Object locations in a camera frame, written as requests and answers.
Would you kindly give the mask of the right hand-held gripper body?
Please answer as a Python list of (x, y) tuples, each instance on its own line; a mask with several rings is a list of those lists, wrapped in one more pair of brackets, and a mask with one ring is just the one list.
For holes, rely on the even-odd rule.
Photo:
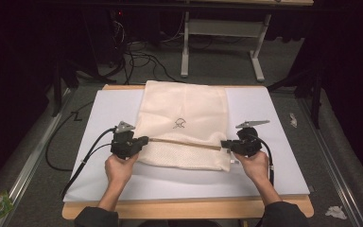
[(264, 125), (269, 123), (269, 120), (258, 121), (245, 121), (236, 126), (238, 132), (236, 133), (239, 140), (234, 146), (234, 152), (243, 156), (252, 156), (256, 154), (262, 146), (268, 148), (268, 145), (262, 140), (255, 126)]

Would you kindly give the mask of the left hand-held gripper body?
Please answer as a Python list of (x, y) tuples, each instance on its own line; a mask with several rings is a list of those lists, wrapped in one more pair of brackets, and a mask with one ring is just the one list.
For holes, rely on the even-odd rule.
[(134, 127), (129, 123), (121, 121), (118, 124), (114, 130), (111, 142), (112, 154), (120, 159), (128, 159), (138, 152), (137, 147), (134, 146), (135, 139), (133, 138), (133, 130)]

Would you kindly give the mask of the cream mesh laundry bag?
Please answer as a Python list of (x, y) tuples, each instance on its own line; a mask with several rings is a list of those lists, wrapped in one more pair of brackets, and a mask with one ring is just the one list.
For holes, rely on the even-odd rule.
[(135, 135), (149, 138), (139, 161), (152, 166), (228, 171), (227, 93), (218, 86), (150, 80), (146, 83)]

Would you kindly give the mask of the person's right hand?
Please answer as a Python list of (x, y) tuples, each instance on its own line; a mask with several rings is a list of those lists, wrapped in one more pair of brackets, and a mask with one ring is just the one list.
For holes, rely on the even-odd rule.
[(263, 151), (258, 151), (251, 157), (234, 154), (242, 164), (246, 175), (255, 183), (262, 184), (268, 180), (268, 157)]

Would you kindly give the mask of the person's left hand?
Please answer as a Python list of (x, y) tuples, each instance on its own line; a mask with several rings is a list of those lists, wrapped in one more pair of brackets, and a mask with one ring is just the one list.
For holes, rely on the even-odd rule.
[(133, 165), (138, 155), (133, 155), (127, 160), (111, 155), (105, 162), (105, 171), (109, 185), (125, 185), (132, 174)]

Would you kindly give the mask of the white table mat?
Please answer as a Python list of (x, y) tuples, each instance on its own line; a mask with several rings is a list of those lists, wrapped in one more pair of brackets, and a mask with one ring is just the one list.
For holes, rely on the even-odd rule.
[[(296, 158), (282, 129), (268, 90), (263, 87), (228, 88), (228, 136), (237, 137), (235, 126), (247, 116), (265, 118), (268, 123), (259, 127), (259, 137), (265, 141), (260, 151), (251, 157), (232, 156), (229, 171), (188, 170), (175, 167), (151, 166), (138, 162), (121, 193), (121, 201), (193, 201), (210, 199), (258, 199), (274, 190), (285, 198), (309, 194)], [(136, 121), (137, 105), (143, 91), (100, 91), (83, 135), (78, 158), (93, 148), (94, 154), (75, 182), (67, 190), (65, 202), (100, 201), (108, 185), (105, 162), (110, 157), (112, 137), (98, 135), (120, 117)]]

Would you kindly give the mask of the black metal stand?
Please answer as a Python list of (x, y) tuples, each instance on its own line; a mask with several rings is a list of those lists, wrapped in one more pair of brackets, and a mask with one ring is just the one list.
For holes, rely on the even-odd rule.
[(282, 87), (295, 86), (294, 95), (297, 98), (311, 97), (310, 118), (318, 129), (320, 113), (320, 92), (322, 83), (322, 72), (315, 69), (306, 69), (300, 73), (288, 76), (267, 87), (269, 92), (274, 92)]
[(57, 61), (53, 73), (53, 94), (54, 111), (53, 116), (57, 116), (62, 106), (62, 84), (68, 88), (78, 88), (76, 68), (69, 60)]

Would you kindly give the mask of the crumpled white tissue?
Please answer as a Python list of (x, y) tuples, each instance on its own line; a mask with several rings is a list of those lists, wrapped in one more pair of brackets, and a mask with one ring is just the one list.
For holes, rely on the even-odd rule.
[(341, 206), (330, 206), (325, 212), (325, 215), (333, 218), (347, 219)]

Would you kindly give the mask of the aluminium floor rail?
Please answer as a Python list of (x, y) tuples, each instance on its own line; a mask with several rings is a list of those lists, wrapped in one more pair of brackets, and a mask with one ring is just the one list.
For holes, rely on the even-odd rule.
[(62, 223), (59, 193), (68, 175), (49, 168), (44, 160), (48, 141), (65, 117), (64, 109), (53, 112), (50, 104), (0, 172), (0, 189), (7, 189), (13, 201), (13, 210), (0, 220), (0, 227)]
[(311, 118), (311, 112), (307, 102), (302, 98), (299, 98), (297, 102), (300, 109), (303, 111), (305, 120), (308, 122), (311, 131), (314, 133), (314, 136), (320, 146), (322, 160), (326, 164), (326, 169), (333, 182), (334, 188), (337, 191), (340, 201), (342, 202), (342, 206), (346, 211), (348, 219), (352, 223), (353, 227), (363, 227), (363, 215), (361, 214), (358, 204), (354, 198), (353, 190), (344, 180), (343, 175), (337, 166), (337, 162), (326, 144), (320, 129), (315, 126), (315, 123)]

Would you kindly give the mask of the white metal desk frame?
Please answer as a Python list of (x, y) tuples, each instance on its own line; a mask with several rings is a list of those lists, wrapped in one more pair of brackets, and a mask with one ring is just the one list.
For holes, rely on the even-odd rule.
[[(234, 7), (267, 7), (280, 9), (284, 7), (301, 8), (312, 7), (314, 0), (183, 0), (188, 6), (194, 3), (221, 3), (232, 4)], [(271, 12), (266, 12), (256, 21), (243, 22), (240, 19), (192, 19), (190, 11), (184, 13), (183, 49), (181, 53), (181, 77), (189, 75), (189, 37), (191, 35), (208, 35), (211, 37), (237, 37), (252, 38), (256, 40), (256, 46), (250, 49), (248, 54), (251, 66), (257, 81), (265, 80), (260, 61), (258, 59), (263, 41), (268, 31)]]

